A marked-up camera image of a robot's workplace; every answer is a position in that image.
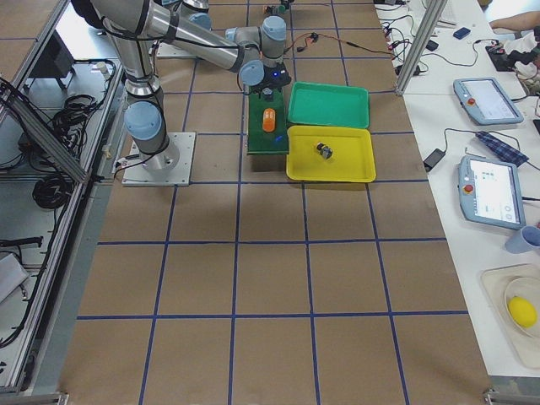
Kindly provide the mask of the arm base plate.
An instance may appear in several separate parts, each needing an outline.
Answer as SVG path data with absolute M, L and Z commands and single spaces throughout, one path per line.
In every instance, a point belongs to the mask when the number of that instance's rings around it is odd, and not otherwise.
M 178 46 L 161 42 L 157 50 L 159 59 L 197 59 L 197 57 Z
M 131 153 L 137 156 L 123 171 L 123 186 L 188 186 L 191 179 L 195 132 L 168 132 L 169 145 L 149 158 L 140 154 L 135 141 Z

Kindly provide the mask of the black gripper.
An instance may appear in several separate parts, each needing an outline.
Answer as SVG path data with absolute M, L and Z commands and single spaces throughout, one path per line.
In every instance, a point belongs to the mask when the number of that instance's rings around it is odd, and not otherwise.
M 280 91 L 292 81 L 283 62 L 277 63 L 274 67 L 263 66 L 263 72 L 263 80 L 259 84 L 251 86 L 249 94 L 260 94 L 264 89 L 277 89 Z

